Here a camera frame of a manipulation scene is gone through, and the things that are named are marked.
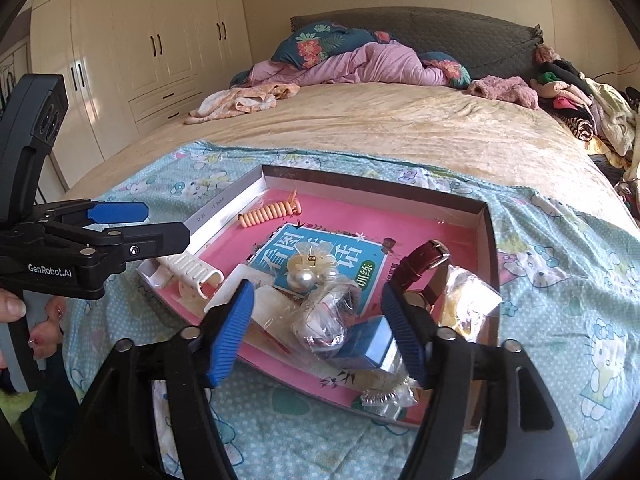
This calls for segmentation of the white hair claw clip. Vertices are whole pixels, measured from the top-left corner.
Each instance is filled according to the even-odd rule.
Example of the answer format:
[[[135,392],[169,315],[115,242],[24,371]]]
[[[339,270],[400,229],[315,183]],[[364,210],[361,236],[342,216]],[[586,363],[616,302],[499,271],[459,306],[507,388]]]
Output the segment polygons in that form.
[[[190,252],[158,257],[156,261],[158,268],[151,276],[156,288],[164,288],[171,280],[175,280],[201,300],[209,300],[224,281],[221,270]]]

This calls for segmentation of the blue small jewelry box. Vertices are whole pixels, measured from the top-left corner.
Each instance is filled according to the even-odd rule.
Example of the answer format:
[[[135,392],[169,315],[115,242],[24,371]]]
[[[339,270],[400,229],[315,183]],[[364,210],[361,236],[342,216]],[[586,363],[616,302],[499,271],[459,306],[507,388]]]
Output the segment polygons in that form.
[[[350,326],[342,348],[330,361],[342,370],[395,373],[400,355],[386,317],[372,316]]]

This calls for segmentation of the yellow bangles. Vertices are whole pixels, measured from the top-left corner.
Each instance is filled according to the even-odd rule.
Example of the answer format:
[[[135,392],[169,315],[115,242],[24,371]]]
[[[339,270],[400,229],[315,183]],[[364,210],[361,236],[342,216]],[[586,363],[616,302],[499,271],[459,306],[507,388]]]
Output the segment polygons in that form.
[[[450,266],[439,324],[477,342],[486,318],[501,303],[499,293],[476,274],[461,266]]]

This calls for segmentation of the beige bed cover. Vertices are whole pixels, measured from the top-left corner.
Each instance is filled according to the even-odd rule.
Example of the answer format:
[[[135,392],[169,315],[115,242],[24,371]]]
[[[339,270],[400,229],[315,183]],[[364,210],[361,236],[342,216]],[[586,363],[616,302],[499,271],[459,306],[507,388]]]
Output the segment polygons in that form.
[[[524,185],[621,229],[636,227],[584,146],[549,114],[404,84],[320,84],[256,114],[198,125],[171,122],[102,162],[66,195],[96,197],[196,140],[408,160]]]

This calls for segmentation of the floral dark blue pillow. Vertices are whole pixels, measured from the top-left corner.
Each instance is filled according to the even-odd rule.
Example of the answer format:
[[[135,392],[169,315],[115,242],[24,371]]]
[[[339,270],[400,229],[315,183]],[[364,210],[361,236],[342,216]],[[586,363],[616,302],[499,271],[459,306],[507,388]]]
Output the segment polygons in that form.
[[[384,30],[346,27],[330,21],[315,22],[292,32],[278,45],[271,61],[306,70],[370,42],[388,44],[392,39],[392,35]]]

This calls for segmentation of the pile of clothes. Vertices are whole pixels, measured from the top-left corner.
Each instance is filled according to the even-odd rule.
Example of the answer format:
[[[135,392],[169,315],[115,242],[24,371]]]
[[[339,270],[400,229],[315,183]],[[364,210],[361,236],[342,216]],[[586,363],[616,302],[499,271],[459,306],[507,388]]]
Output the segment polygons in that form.
[[[639,101],[587,77],[545,44],[536,47],[534,59],[537,75],[529,85],[538,94],[539,106],[588,151],[603,155],[616,169],[630,169]]]

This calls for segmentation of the cream wardrobe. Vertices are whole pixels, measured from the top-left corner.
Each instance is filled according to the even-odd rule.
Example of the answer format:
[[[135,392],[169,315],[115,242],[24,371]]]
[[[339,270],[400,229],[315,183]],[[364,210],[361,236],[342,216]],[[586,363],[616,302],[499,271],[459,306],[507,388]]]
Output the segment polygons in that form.
[[[61,74],[63,188],[250,65],[243,0],[32,0],[32,69]]]

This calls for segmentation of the plastic bag with beads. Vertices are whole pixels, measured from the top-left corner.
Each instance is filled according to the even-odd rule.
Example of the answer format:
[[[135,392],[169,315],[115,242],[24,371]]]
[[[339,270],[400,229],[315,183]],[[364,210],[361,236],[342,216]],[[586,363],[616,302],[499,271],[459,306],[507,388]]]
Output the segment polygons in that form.
[[[360,287],[341,275],[314,289],[292,317],[296,340],[318,359],[335,356],[357,317],[360,297]]]

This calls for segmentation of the peach clothes on bed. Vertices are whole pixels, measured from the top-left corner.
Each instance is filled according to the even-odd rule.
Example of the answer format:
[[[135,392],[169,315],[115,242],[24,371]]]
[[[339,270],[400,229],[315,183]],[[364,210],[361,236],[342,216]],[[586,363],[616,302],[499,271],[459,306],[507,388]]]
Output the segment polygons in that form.
[[[191,110],[184,118],[186,125],[202,124],[216,119],[255,114],[278,106],[281,100],[299,92],[297,84],[260,84],[255,87],[234,87],[217,91]]]

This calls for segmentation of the small crinkled plastic bag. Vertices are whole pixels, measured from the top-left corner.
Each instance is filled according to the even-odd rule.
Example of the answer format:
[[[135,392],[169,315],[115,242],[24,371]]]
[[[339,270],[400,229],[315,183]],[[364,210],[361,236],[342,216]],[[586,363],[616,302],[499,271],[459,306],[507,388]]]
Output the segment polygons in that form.
[[[360,403],[366,412],[398,420],[402,413],[419,404],[418,389],[418,383],[400,370],[382,389],[363,390]]]

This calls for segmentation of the pink fuzzy garment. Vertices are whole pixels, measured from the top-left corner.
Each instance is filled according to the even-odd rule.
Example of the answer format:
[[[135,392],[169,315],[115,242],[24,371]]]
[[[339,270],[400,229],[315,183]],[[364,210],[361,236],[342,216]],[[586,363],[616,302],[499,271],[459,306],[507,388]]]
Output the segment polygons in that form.
[[[465,92],[483,99],[516,104],[529,110],[539,108],[538,93],[520,76],[501,78],[488,75],[473,80]]]

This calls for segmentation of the pink purple quilt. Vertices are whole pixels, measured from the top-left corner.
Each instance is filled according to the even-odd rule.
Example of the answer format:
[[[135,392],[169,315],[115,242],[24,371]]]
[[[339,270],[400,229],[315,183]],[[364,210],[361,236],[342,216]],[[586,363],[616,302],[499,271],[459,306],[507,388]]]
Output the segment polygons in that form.
[[[288,63],[262,61],[253,66],[245,81],[249,86],[297,84],[299,87],[362,82],[441,87],[448,84],[448,79],[440,68],[424,66],[411,48],[392,41],[390,44],[369,42],[301,70]]]

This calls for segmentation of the pink Chinese book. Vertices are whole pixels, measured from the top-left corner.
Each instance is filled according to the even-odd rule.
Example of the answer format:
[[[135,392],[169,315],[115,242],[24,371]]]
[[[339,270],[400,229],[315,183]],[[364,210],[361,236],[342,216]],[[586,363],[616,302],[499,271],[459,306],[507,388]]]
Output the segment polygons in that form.
[[[463,209],[335,188],[267,188],[190,219],[183,255],[149,259],[139,275],[160,301],[194,323],[224,304],[240,281],[254,286],[239,356],[282,385],[338,408],[359,410],[366,391],[388,390],[400,355],[382,320],[384,283],[429,240],[452,261],[489,278],[494,243],[484,208]]]

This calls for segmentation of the brown leather strap watch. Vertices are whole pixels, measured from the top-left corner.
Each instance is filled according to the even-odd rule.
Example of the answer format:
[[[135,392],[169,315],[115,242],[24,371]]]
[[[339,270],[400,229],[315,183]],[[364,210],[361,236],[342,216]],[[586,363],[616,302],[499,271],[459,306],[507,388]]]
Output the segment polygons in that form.
[[[428,240],[400,260],[390,282],[399,289],[408,304],[433,311],[445,293],[450,263],[450,252],[439,240]],[[425,274],[431,277],[421,290],[410,287]]]

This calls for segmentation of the pearl hair clip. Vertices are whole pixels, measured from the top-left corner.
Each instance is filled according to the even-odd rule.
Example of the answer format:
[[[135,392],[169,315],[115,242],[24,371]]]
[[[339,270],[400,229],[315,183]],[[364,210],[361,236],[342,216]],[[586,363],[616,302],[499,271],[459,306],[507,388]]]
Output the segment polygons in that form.
[[[286,282],[293,292],[304,294],[314,286],[333,281],[340,274],[333,245],[329,242],[298,242],[286,263]]]

